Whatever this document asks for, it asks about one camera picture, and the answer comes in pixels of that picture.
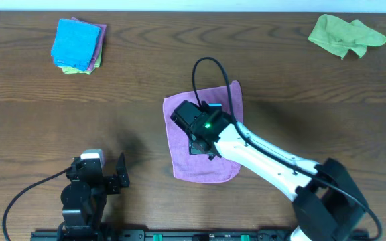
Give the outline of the pink-purple microfiber cloth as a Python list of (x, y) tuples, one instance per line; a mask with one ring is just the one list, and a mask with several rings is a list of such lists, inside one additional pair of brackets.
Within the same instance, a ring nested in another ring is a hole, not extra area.
[[(234, 80), (230, 83), (230, 89), (234, 116), (237, 121), (243, 123), (241, 85)], [(198, 95), (207, 103), (222, 104), (223, 111), (230, 112), (225, 86), (202, 89), (198, 91)], [(163, 101), (163, 115), (174, 177), (182, 181), (203, 184), (224, 183), (231, 180), (241, 170), (240, 164), (220, 157), (209, 160), (205, 154), (189, 154), (189, 140), (186, 133), (170, 119), (173, 111), (184, 100), (197, 104), (193, 91), (179, 93)]]

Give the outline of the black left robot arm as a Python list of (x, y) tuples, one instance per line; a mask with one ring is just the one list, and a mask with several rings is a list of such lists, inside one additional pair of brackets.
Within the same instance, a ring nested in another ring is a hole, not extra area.
[(74, 157), (66, 172), (70, 184), (60, 196), (64, 221), (56, 231), (57, 240), (117, 240), (117, 233), (101, 222), (108, 195), (129, 187), (130, 181), (121, 153), (116, 173), (103, 175), (105, 158), (100, 149), (89, 149)]

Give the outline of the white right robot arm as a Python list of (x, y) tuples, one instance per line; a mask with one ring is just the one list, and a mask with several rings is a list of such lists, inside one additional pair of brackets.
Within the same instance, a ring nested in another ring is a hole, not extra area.
[(195, 149), (250, 169), (291, 201), (298, 227), (290, 240), (368, 238), (355, 232), (367, 201), (337, 160), (319, 164), (288, 153), (252, 133), (219, 104), (185, 100), (170, 118)]

